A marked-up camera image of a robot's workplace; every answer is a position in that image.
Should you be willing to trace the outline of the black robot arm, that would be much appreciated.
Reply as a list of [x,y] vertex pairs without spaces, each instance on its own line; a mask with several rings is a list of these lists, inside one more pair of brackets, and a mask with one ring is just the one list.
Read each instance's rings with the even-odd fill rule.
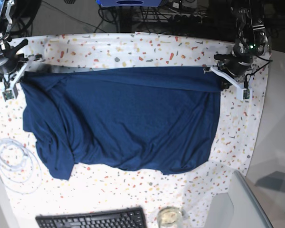
[[230,0],[230,11],[236,19],[236,39],[230,54],[216,54],[219,69],[231,77],[243,76],[256,58],[268,65],[265,48],[268,44],[264,25],[263,0]]
[[13,38],[32,35],[41,3],[40,0],[0,0],[0,75],[14,73],[25,61],[17,52],[28,44],[27,39],[16,46],[11,42]]

